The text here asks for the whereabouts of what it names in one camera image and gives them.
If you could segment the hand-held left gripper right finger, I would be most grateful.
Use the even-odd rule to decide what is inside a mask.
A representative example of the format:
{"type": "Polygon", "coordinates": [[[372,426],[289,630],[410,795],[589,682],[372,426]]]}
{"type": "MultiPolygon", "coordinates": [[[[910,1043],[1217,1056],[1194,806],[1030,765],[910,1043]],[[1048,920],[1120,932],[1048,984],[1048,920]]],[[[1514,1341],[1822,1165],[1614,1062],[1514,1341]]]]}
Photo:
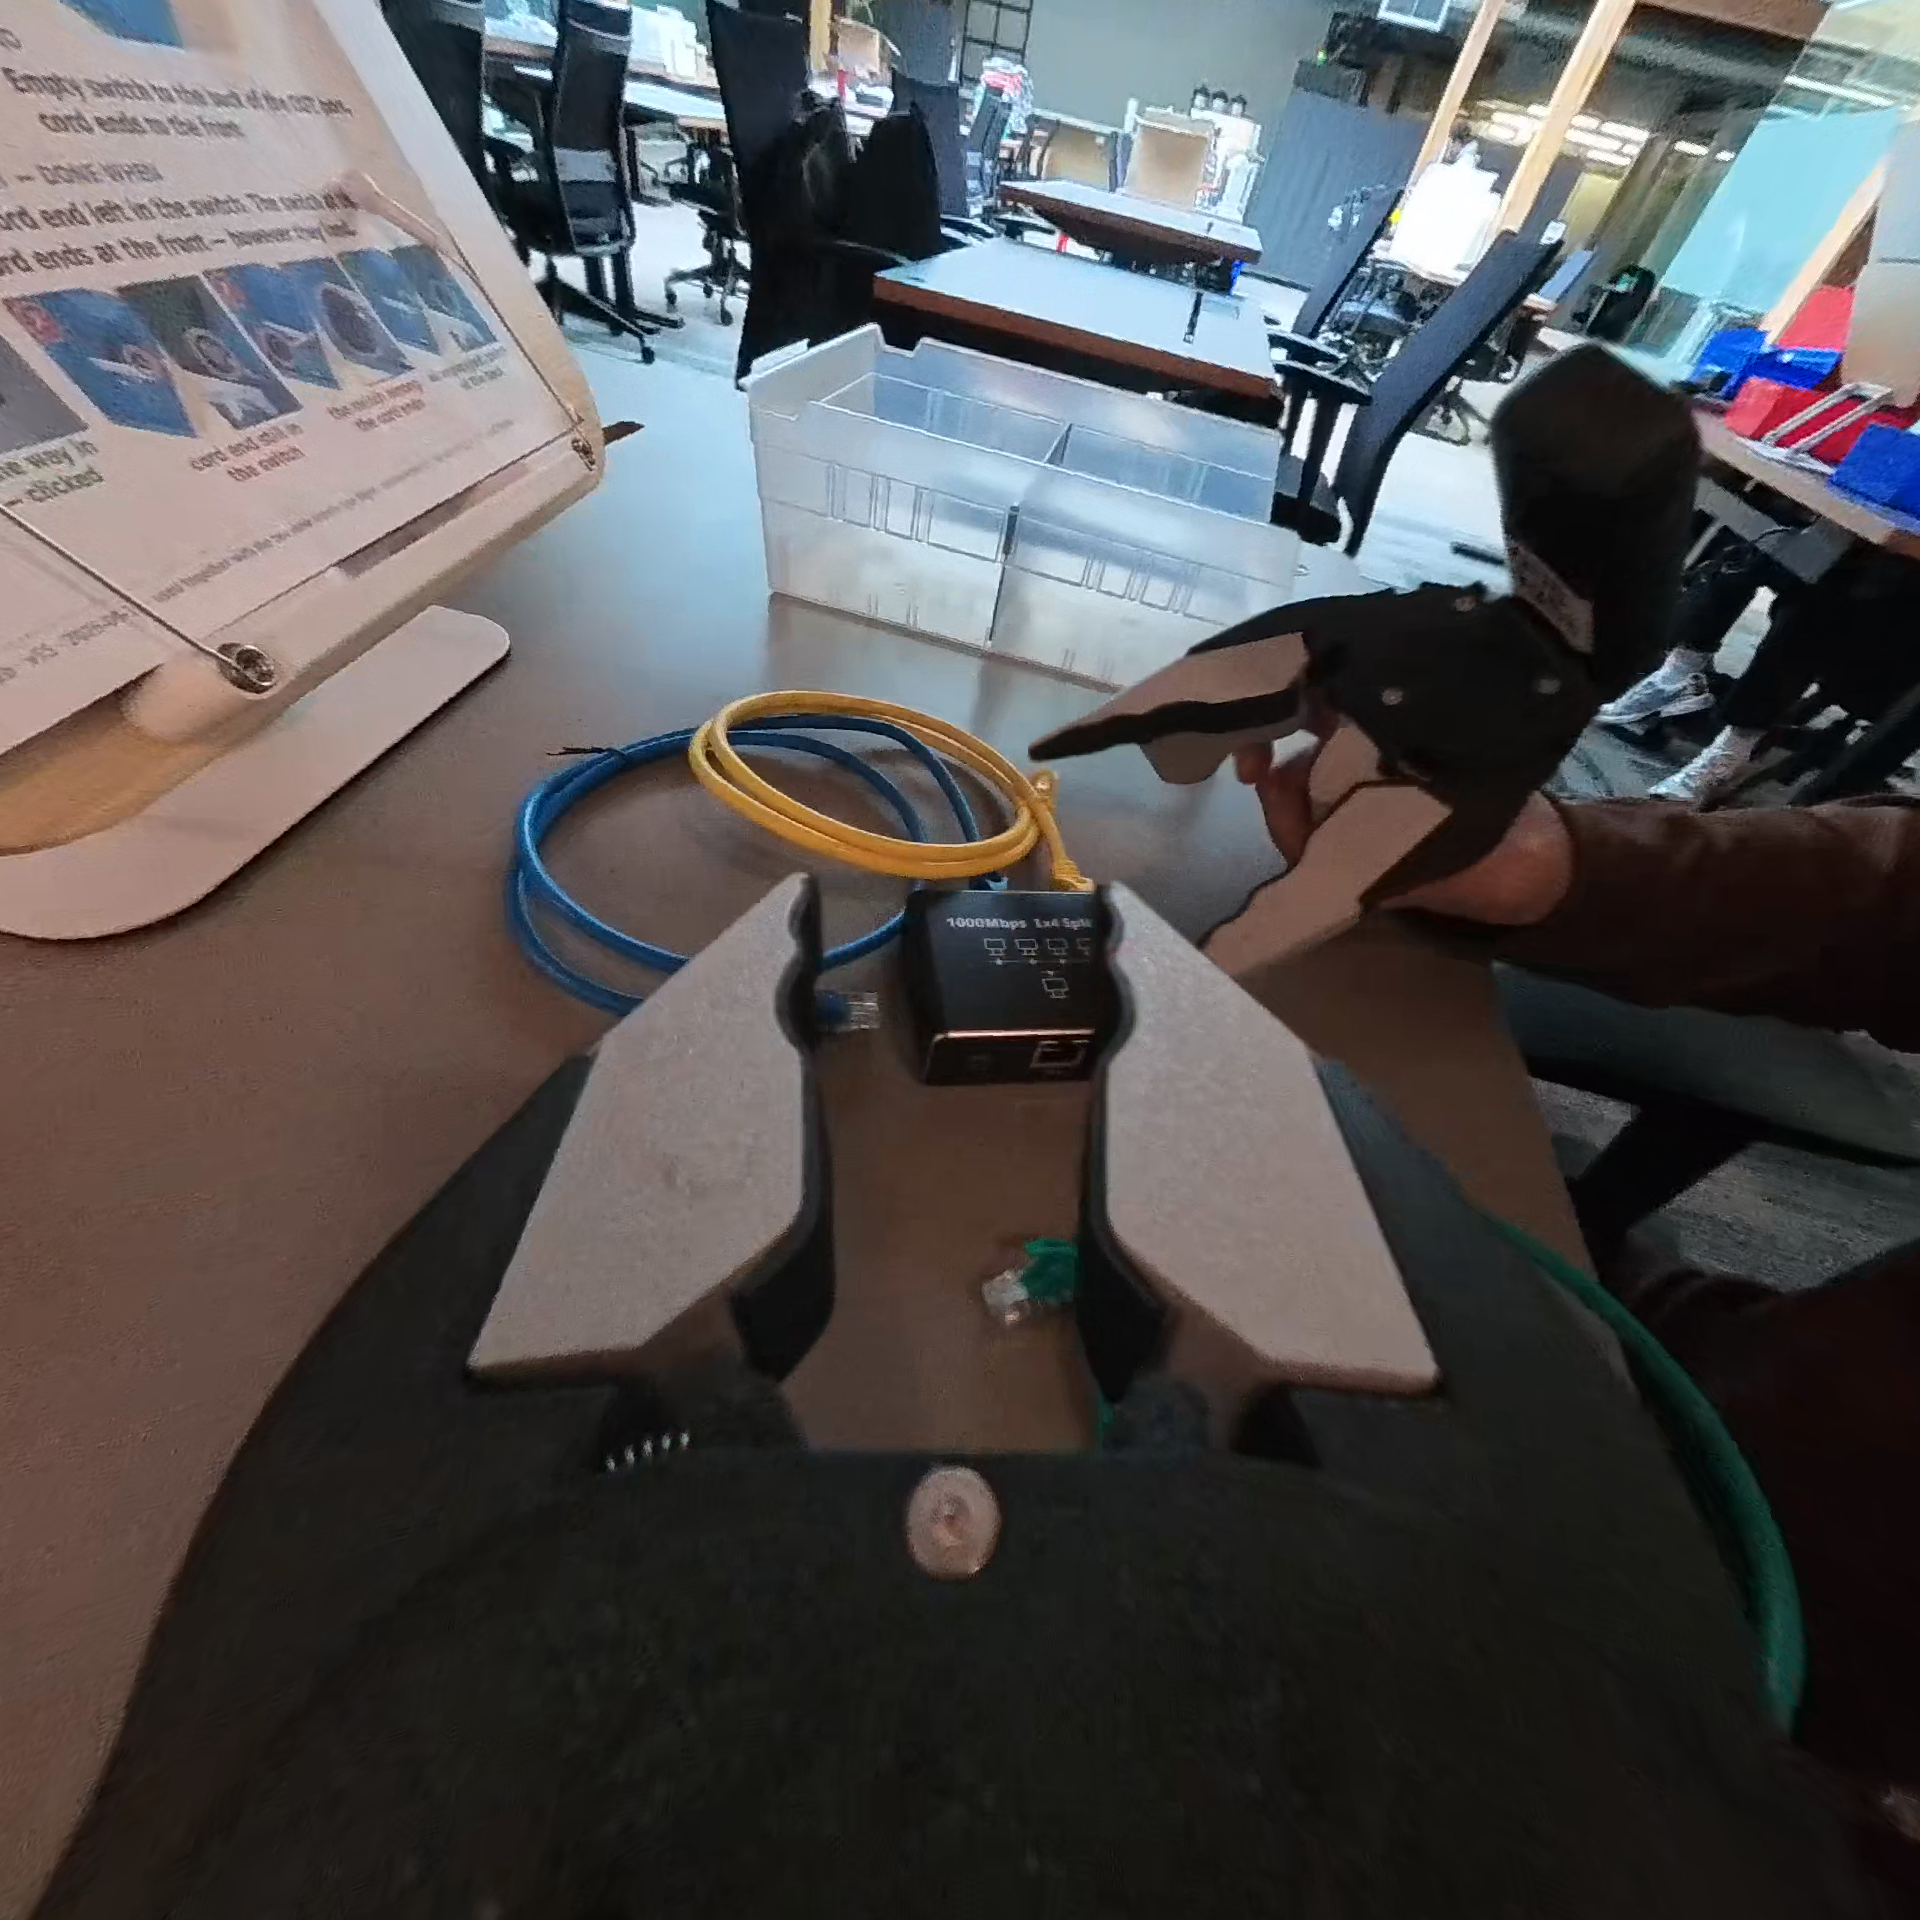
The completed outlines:
{"type": "Polygon", "coordinates": [[[1072,1309],[1097,1395],[1429,1397],[1430,1341],[1308,1045],[1129,886],[1094,904],[1116,1026],[1072,1309]]]}

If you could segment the black office chair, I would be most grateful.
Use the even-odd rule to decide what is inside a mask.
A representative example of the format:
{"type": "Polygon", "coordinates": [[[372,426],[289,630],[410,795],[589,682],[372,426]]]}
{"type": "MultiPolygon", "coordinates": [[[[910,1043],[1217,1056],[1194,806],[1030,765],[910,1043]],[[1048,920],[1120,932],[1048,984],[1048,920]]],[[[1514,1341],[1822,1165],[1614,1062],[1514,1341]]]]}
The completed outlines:
{"type": "Polygon", "coordinates": [[[486,101],[508,135],[484,135],[486,182],[520,261],[556,319],[588,319],[657,362],[657,336],[680,323],[633,296],[633,172],[626,84],[633,8],[560,2],[541,78],[501,68],[486,101]]]}
{"type": "Polygon", "coordinates": [[[1317,343],[1272,336],[1285,350],[1275,380],[1288,405],[1272,522],[1305,544],[1357,556],[1395,452],[1538,293],[1556,254],[1556,245],[1501,236],[1374,374],[1338,370],[1317,343]]]}
{"type": "Polygon", "coordinates": [[[956,90],[900,79],[894,107],[852,138],[840,101],[810,90],[808,31],[787,13],[709,4],[709,42],[749,295],[736,384],[770,352],[821,346],[873,319],[881,271],[963,247],[956,90]]]}
{"type": "Polygon", "coordinates": [[[486,203],[497,208],[484,135],[482,2],[381,2],[379,12],[486,203]]]}

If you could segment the wooden pillar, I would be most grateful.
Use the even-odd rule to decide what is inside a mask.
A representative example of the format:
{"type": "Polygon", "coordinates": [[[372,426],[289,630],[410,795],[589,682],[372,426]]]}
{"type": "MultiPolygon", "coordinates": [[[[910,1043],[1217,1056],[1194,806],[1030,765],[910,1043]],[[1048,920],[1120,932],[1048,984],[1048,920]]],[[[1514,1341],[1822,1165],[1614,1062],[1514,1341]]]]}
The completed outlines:
{"type": "Polygon", "coordinates": [[[1521,234],[1538,214],[1553,166],[1564,157],[1578,116],[1588,109],[1637,4],[1594,2],[1558,8],[1578,15],[1578,35],[1568,47],[1548,50],[1553,87],[1542,99],[1528,104],[1489,94],[1474,104],[1473,131],[1486,165],[1504,180],[1493,234],[1521,234]]]}

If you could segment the blue plastic bin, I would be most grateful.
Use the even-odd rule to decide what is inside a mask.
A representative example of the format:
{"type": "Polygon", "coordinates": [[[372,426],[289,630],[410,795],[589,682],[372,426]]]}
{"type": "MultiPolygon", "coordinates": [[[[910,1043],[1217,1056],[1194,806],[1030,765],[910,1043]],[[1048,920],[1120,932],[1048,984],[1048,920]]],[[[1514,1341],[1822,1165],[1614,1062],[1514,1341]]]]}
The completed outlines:
{"type": "Polygon", "coordinates": [[[1722,405],[1733,405],[1752,382],[1816,392],[1833,382],[1840,358],[1840,347],[1779,346],[1760,327],[1722,327],[1701,346],[1690,382],[1697,392],[1722,405]]]}
{"type": "Polygon", "coordinates": [[[1918,522],[1918,423],[1866,426],[1832,482],[1883,516],[1918,522]]]}

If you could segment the dark table with wooden edge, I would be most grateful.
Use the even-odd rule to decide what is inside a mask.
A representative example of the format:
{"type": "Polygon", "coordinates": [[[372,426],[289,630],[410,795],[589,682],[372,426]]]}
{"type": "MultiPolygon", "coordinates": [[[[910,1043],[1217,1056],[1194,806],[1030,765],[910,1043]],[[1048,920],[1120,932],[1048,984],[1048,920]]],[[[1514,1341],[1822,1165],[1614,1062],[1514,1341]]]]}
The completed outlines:
{"type": "Polygon", "coordinates": [[[1012,178],[998,182],[997,198],[1044,220],[1083,250],[1148,267],[1252,267],[1265,251],[1254,227],[1108,188],[1012,178]]]}
{"type": "Polygon", "coordinates": [[[1280,384],[1265,310],[1012,240],[973,243],[878,271],[872,310],[886,346],[963,346],[1125,392],[1185,395],[1275,426],[1280,384]]]}

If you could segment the person's right hand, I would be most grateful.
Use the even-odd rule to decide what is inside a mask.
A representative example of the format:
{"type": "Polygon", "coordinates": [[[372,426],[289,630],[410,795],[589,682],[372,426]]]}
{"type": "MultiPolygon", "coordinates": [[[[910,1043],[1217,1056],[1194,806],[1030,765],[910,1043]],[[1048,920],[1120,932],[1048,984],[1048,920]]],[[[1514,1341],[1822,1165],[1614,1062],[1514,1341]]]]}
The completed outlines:
{"type": "MultiPolygon", "coordinates": [[[[1324,808],[1313,795],[1313,774],[1326,750],[1324,739],[1297,732],[1272,746],[1241,746],[1232,756],[1234,778],[1260,802],[1267,834],[1288,874],[1305,867],[1321,831],[1324,808]]],[[[1542,920],[1564,901],[1570,879],[1568,824],[1548,795],[1531,795],[1501,840],[1469,869],[1402,890],[1387,896],[1385,904],[1442,920],[1524,927],[1542,920]]]]}

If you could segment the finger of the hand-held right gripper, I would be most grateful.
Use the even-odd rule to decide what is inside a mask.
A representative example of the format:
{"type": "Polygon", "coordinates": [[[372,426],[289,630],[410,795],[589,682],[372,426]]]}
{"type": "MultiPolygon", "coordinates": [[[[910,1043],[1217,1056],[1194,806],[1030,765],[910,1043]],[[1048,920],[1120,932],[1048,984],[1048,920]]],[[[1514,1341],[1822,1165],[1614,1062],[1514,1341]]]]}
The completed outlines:
{"type": "Polygon", "coordinates": [[[1274,765],[1302,781],[1305,839],[1285,853],[1283,876],[1249,893],[1201,941],[1234,979],[1257,975],[1354,927],[1366,911],[1369,890],[1452,816],[1425,786],[1389,774],[1354,720],[1328,718],[1274,748],[1243,743],[1232,751],[1240,778],[1274,765]]]}
{"type": "Polygon", "coordinates": [[[1027,755],[1056,765],[1134,750],[1166,783],[1204,783],[1241,748],[1269,748],[1299,730],[1310,640],[1305,629],[1232,629],[1035,736],[1027,755]]]}

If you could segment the person's right forearm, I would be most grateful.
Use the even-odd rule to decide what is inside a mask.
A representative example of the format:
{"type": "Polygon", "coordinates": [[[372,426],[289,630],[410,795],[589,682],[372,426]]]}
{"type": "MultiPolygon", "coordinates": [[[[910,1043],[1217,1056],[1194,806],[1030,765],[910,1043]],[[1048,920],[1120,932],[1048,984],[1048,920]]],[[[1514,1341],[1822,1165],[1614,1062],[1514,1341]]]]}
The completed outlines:
{"type": "Polygon", "coordinates": [[[1918,1052],[1918,806],[1688,812],[1556,802],[1570,885],[1494,958],[1638,1006],[1864,1034],[1918,1052]]]}

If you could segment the black ethernet splitter box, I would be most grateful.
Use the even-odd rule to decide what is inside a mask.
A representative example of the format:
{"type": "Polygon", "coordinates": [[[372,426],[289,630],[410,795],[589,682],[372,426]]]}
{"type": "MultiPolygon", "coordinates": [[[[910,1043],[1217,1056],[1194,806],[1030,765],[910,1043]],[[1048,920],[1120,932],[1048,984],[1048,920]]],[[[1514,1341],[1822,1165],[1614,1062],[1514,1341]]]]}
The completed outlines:
{"type": "Polygon", "coordinates": [[[920,1080],[930,1087],[1083,1084],[1120,1007],[1099,893],[917,892],[899,959],[920,1080]]]}

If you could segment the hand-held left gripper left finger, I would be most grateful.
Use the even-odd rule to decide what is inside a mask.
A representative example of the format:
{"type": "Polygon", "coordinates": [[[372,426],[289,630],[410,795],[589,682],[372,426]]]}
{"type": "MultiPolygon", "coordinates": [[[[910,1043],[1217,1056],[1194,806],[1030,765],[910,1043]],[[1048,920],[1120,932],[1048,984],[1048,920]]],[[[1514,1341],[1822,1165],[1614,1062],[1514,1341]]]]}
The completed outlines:
{"type": "Polygon", "coordinates": [[[796,1373],[833,1318],[822,914],[784,878],[593,1054],[469,1375],[796,1373]]]}

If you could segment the clear plastic organizer bin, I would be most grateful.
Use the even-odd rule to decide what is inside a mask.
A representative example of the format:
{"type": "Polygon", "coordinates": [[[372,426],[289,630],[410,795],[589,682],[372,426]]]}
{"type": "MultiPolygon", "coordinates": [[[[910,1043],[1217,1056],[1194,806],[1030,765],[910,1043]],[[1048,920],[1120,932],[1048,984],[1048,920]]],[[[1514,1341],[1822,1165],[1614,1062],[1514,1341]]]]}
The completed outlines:
{"type": "Polygon", "coordinates": [[[1310,592],[1267,428],[876,325],[744,392],[784,598],[1125,687],[1310,592]]]}

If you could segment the cardboard box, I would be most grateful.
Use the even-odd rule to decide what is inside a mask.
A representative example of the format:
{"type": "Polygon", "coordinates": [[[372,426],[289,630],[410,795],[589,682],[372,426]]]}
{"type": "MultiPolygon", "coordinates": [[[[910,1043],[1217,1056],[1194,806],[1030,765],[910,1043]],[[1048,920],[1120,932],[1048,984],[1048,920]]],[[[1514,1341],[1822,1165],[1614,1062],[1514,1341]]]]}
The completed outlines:
{"type": "Polygon", "coordinates": [[[1217,124],[1204,114],[1142,112],[1126,138],[1120,192],[1163,208],[1196,211],[1217,124]]]}

